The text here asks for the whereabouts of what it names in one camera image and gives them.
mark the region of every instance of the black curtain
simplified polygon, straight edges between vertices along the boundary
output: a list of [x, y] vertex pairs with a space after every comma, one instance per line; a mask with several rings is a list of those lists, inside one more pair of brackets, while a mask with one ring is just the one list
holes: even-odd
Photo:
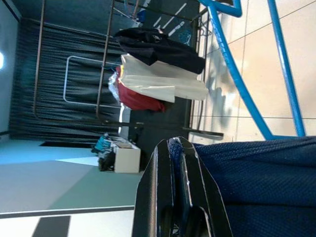
[[[104, 36], [45, 26], [39, 69], [38, 116], [45, 119], [80, 119], [82, 122], [48, 122], [34, 116], [32, 107], [39, 32], [38, 22], [21, 20], [10, 114], [11, 137], [61, 142], [94, 142], [104, 132], [117, 135], [117, 128], [84, 122], [87, 119], [98, 122], [95, 106], [76, 105], [63, 100], [67, 58], [73, 55], [102, 60]], [[120, 62], [121, 54], [119, 45], [110, 42], [107, 62]], [[101, 63], [72, 59], [69, 66], [67, 100], [95, 104], [100, 73]], [[107, 78], [112, 73], [113, 67], [107, 67], [101, 104], [118, 106], [107, 87]], [[101, 115], [103, 119], [117, 121], [119, 109], [102, 108]]]

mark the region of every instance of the white box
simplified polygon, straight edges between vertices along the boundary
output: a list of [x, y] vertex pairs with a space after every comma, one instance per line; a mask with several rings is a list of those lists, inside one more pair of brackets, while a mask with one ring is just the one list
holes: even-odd
[[138, 173], [141, 150], [134, 144], [129, 143], [132, 148], [120, 148], [113, 143], [113, 150], [116, 153], [114, 172], [115, 173]]

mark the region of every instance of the blue metal railing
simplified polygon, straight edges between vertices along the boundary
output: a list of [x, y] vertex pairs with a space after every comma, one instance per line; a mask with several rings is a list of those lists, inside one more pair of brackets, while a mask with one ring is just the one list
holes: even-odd
[[[262, 135], [265, 137], [266, 140], [284, 138], [284, 136], [273, 135], [270, 129], [268, 128], [266, 122], [262, 118], [258, 108], [256, 107], [254, 101], [252, 100], [249, 94], [249, 91], [247, 90], [245, 83], [242, 80], [242, 77], [238, 71], [236, 63], [233, 59], [232, 53], [228, 47], [226, 38], [224, 36], [224, 32], [223, 32], [217, 12], [220, 11], [222, 13], [229, 14], [235, 17], [241, 17], [242, 9], [241, 9], [240, 0], [233, 0], [234, 6], [225, 5], [213, 0], [199, 0], [199, 1], [203, 5], [208, 7], [211, 22], [213, 25], [213, 31], [215, 33], [216, 39], [222, 51], [226, 65], [240, 93], [240, 96], [245, 102], [246, 107], [248, 108], [252, 118], [256, 122]], [[301, 116], [300, 106], [299, 106], [296, 91], [295, 91], [295, 85], [293, 82], [291, 67], [290, 67], [290, 63], [289, 63], [287, 52], [286, 52], [286, 47], [285, 47], [283, 33], [282, 33], [280, 21], [279, 21], [276, 2], [275, 0], [268, 0], [268, 4], [269, 4], [270, 15], [272, 19], [273, 28], [274, 28], [278, 53], [279, 53], [279, 57], [281, 61], [283, 76], [285, 79], [287, 94], [288, 94], [290, 106], [292, 109], [296, 132], [298, 136], [305, 136], [305, 129], [304, 129], [303, 120]]]

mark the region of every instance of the blue fabric seat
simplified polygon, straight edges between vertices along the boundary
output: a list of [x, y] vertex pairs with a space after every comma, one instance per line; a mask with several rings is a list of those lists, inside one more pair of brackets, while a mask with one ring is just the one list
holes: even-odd
[[[204, 146], [235, 237], [316, 237], [316, 137]], [[169, 140], [176, 170], [181, 144]]]

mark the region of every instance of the tiled floor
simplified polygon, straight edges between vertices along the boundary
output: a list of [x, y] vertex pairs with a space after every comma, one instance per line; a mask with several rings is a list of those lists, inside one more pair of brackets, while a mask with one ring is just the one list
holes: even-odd
[[[295, 135], [277, 46], [266, 0], [241, 0], [241, 18], [220, 15], [230, 50], [243, 80], [273, 134]], [[307, 135], [316, 135], [316, 0], [277, 0], [282, 30]], [[199, 48], [203, 55], [206, 37]], [[223, 132], [221, 142], [263, 140], [240, 99], [214, 35], [208, 37], [200, 129]], [[195, 102], [192, 126], [197, 128], [200, 102]], [[191, 136], [192, 141], [218, 141]]]

